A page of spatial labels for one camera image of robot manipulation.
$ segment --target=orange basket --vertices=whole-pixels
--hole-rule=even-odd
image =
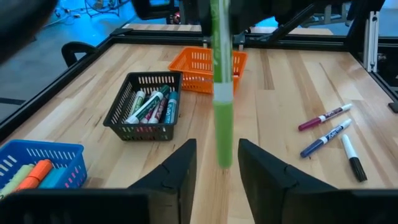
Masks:
[[[247,53],[233,51],[232,76],[234,92],[239,87]],[[211,49],[185,47],[169,65],[169,70],[182,72],[182,89],[213,93],[213,55]]]

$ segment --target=purple marker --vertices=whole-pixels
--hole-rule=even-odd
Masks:
[[[300,156],[302,158],[306,158],[311,153],[315,152],[321,146],[326,144],[328,141],[332,140],[338,133],[342,130],[346,129],[349,124],[351,124],[351,119],[347,119],[343,123],[339,124],[337,127],[333,128],[327,135],[318,138],[315,142],[313,142],[309,147],[305,148],[301,153]]]

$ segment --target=metal frame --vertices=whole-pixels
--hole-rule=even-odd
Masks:
[[[379,8],[370,8],[370,11],[378,11]],[[261,49],[292,49],[292,50],[322,50],[349,52],[364,66],[361,54],[363,53],[363,40],[366,19],[368,13],[361,14],[353,21],[347,36],[337,35],[286,35],[282,38],[269,38],[272,41],[264,41],[264,34],[245,34],[244,48]],[[274,33],[279,35],[286,30],[277,29]],[[6,119],[0,121],[0,141],[5,140],[14,130],[28,120],[44,104],[52,99],[59,91],[66,87],[74,78],[80,75],[97,58],[106,52],[113,44],[149,44],[149,45],[196,45],[209,46],[211,41],[204,37],[201,32],[187,31],[164,31],[164,30],[133,30],[116,29],[107,39],[97,47],[82,43],[69,43],[62,49],[62,54],[68,64],[68,68],[50,85],[44,88],[29,101],[25,101],[21,107]],[[241,41],[233,43],[234,48],[242,45]],[[379,38],[378,51],[397,52],[398,39]],[[85,52],[86,55],[77,60],[76,52]],[[380,87],[393,99],[398,101],[398,89],[391,87],[380,75],[373,71],[368,72]]]

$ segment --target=yellow marker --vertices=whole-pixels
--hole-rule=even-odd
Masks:
[[[23,165],[18,172],[14,175],[14,177],[4,186],[4,188],[0,192],[0,199],[3,199],[6,195],[13,192],[18,185],[27,177],[27,175],[32,171],[34,165]]]

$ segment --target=wooden table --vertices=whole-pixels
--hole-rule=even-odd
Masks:
[[[234,98],[234,164],[230,170],[221,170],[216,163],[210,95],[182,92],[172,141],[121,141],[102,122],[126,74],[167,71],[181,49],[166,45],[112,46],[9,139],[80,143],[85,147],[89,175],[86,187],[125,188],[187,139],[196,138],[198,174],[191,223],[197,224],[253,223],[236,158],[239,138],[249,139],[338,188],[398,186],[398,117],[387,107],[391,99],[344,52],[244,49],[249,58]],[[351,111],[312,130],[297,131],[300,123],[347,103],[354,105]],[[311,159],[299,158],[303,148],[347,118],[353,123],[344,133],[350,136],[369,179],[363,184],[355,180],[339,138]]]

